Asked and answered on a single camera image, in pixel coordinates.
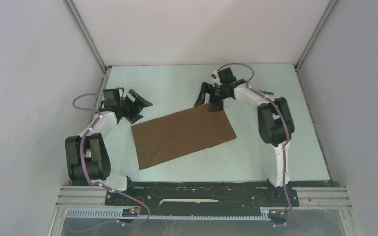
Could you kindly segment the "brown cloth napkin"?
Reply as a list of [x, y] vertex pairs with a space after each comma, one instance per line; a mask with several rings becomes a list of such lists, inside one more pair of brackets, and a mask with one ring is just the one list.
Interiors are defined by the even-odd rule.
[[139, 169], [236, 139], [225, 111], [210, 111], [211, 106], [208, 103], [132, 125]]

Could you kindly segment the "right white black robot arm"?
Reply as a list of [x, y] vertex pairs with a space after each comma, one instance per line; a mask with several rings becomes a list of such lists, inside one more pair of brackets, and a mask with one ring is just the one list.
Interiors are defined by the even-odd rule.
[[252, 78], [237, 79], [226, 64], [211, 74], [211, 82], [203, 82], [194, 106], [209, 102], [209, 111], [222, 111], [228, 98], [243, 102], [257, 112], [258, 130], [262, 141], [274, 150], [273, 166], [268, 181], [274, 186], [267, 191], [267, 201], [278, 206], [286, 200], [282, 187], [290, 181], [288, 174], [288, 148], [295, 131], [293, 118], [284, 97], [273, 98], [269, 92], [255, 90]]

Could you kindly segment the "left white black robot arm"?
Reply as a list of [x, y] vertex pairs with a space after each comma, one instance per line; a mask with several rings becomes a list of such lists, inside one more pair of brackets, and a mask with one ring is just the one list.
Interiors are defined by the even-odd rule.
[[100, 96], [100, 106], [91, 109], [94, 116], [90, 124], [65, 140], [68, 176], [71, 181], [117, 191], [117, 199], [130, 205], [136, 198], [135, 190], [130, 188], [132, 181], [112, 170], [104, 141], [121, 120], [134, 124], [142, 119], [141, 111], [152, 103], [133, 89], [125, 93], [123, 87], [106, 89]]

